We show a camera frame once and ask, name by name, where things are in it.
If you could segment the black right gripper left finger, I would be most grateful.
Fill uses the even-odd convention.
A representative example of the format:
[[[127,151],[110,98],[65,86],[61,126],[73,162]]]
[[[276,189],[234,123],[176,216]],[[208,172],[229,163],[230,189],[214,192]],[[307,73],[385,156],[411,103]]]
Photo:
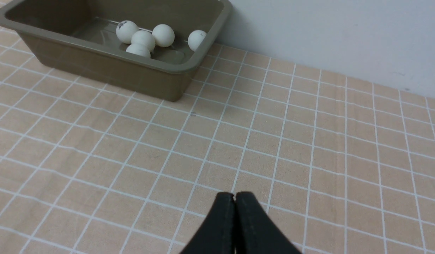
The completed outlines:
[[[181,253],[233,254],[235,217],[234,195],[228,192],[217,193],[205,220]]]

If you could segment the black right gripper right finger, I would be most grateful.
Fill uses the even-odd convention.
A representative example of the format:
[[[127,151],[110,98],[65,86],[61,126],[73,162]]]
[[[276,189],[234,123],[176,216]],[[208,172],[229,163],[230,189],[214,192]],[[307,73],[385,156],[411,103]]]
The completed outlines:
[[[300,254],[269,218],[252,192],[236,194],[237,254]]]

